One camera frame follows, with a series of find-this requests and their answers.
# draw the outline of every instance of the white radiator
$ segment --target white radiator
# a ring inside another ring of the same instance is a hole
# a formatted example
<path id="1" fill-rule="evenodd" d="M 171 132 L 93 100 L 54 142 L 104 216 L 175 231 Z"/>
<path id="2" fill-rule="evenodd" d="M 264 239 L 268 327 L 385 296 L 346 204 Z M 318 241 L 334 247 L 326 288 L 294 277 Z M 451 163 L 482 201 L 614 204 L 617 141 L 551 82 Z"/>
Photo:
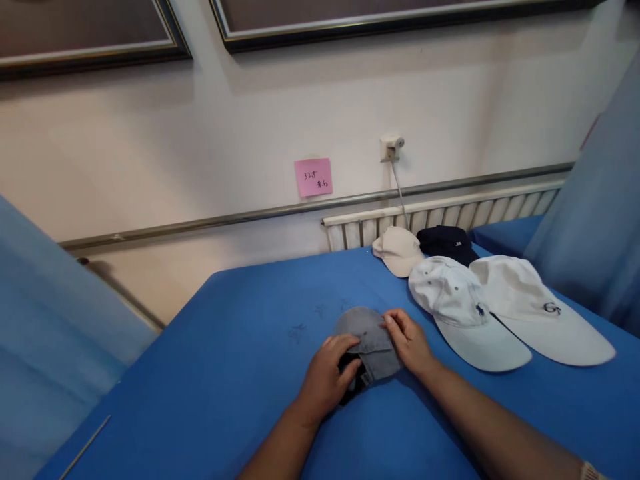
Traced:
<path id="1" fill-rule="evenodd" d="M 564 180 L 534 183 L 461 197 L 405 205 L 409 230 L 454 225 L 466 231 L 499 221 L 542 215 L 551 206 Z M 402 208 L 389 207 L 322 219 L 331 251 L 366 247 L 391 225 L 405 227 Z"/>

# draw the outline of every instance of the framed picture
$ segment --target framed picture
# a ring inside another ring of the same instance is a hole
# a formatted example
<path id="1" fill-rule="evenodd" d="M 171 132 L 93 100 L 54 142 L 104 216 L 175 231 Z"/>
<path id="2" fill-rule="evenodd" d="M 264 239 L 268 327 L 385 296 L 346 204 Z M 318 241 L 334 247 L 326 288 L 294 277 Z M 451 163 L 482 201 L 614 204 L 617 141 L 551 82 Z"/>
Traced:
<path id="1" fill-rule="evenodd" d="M 602 0 L 209 0 L 230 53 L 588 9 Z"/>
<path id="2" fill-rule="evenodd" d="M 0 0 L 0 80 L 190 58 L 168 0 Z"/>

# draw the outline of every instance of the wrist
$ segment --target wrist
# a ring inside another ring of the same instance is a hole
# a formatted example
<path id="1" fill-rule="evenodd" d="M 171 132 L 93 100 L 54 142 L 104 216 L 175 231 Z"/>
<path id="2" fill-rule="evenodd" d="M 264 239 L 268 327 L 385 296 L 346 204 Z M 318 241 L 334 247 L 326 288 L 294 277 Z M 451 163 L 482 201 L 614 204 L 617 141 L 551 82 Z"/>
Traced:
<path id="1" fill-rule="evenodd" d="M 309 431 L 318 430 L 323 420 L 322 417 L 318 418 L 317 415 L 310 413 L 309 409 L 302 405 L 298 399 L 288 406 L 283 416 L 290 418 L 293 423 Z"/>
<path id="2" fill-rule="evenodd" d="M 433 357 L 416 373 L 416 377 L 420 380 L 420 383 L 430 390 L 437 384 L 438 378 L 445 369 L 446 367 L 440 363 L 440 360 Z"/>

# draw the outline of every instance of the cable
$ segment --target cable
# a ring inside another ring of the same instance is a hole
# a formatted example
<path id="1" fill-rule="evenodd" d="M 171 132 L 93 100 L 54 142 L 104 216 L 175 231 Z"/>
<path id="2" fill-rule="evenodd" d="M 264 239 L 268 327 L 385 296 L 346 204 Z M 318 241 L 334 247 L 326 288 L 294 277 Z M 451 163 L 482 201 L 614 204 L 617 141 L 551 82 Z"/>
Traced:
<path id="1" fill-rule="evenodd" d="M 391 169 L 393 170 L 393 176 L 395 177 L 395 184 L 398 186 L 398 195 L 400 195 L 400 205 L 402 205 L 402 213 L 405 216 L 405 224 L 406 229 L 410 230 L 411 226 L 409 224 L 409 217 L 407 216 L 407 211 L 405 210 L 405 202 L 402 200 L 402 189 L 400 188 L 400 182 L 398 182 L 398 174 L 395 172 L 395 162 L 391 161 Z"/>

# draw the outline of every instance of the gs logo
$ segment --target gs logo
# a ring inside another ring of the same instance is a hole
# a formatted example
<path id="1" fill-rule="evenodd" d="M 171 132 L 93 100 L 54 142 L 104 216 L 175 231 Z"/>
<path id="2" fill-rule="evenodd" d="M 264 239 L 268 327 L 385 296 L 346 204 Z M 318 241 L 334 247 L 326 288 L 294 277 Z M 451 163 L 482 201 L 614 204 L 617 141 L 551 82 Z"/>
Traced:
<path id="1" fill-rule="evenodd" d="M 554 302 L 545 303 L 545 306 L 543 308 L 549 313 L 555 312 L 556 315 L 560 315 L 560 313 L 562 312 L 562 310 L 560 310 L 560 307 L 556 306 Z"/>

